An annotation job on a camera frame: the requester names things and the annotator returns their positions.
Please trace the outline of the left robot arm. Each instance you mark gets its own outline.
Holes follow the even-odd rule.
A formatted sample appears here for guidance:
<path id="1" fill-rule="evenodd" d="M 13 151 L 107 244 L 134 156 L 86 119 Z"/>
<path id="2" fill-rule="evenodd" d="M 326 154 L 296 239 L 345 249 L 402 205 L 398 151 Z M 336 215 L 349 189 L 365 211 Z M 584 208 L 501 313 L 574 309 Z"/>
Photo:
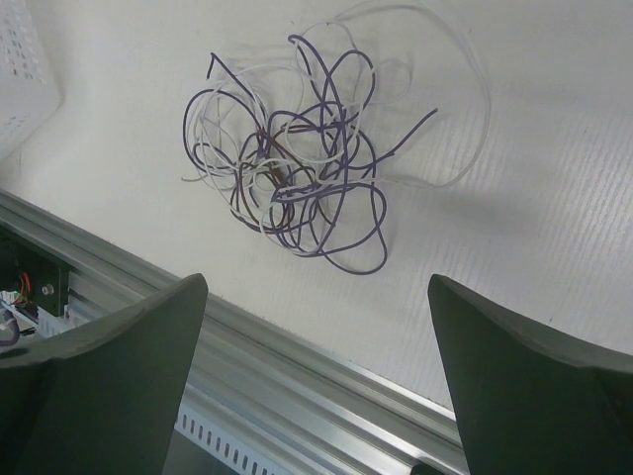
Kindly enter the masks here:
<path id="1" fill-rule="evenodd" d="M 36 335 L 47 318 L 65 316 L 70 267 L 60 258 L 1 228 L 1 346 Z"/>

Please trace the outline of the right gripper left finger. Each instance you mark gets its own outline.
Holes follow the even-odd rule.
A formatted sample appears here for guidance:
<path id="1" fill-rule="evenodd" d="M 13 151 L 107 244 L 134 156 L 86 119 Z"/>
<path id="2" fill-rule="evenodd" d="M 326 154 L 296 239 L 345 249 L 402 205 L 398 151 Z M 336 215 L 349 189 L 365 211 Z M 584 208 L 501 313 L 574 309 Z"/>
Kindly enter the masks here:
<path id="1" fill-rule="evenodd" d="M 193 274 L 2 352 L 2 473 L 161 473 L 207 298 Z"/>

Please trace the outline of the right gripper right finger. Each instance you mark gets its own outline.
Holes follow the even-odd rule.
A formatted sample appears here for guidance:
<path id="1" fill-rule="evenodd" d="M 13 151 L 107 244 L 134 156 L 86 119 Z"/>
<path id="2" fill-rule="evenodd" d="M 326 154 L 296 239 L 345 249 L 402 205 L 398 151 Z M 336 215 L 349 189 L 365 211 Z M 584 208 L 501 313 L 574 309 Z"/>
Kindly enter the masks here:
<path id="1" fill-rule="evenodd" d="M 632 357 L 439 274 L 428 300 L 473 474 L 629 474 Z"/>

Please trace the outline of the white basket near left arm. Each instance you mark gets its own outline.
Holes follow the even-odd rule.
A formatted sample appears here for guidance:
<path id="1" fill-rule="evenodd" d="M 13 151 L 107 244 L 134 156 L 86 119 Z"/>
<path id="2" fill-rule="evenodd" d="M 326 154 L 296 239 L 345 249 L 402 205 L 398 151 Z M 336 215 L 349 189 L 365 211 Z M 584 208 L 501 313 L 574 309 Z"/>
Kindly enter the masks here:
<path id="1" fill-rule="evenodd" d="M 60 92 L 29 7 L 1 3 L 1 157 L 54 113 Z"/>

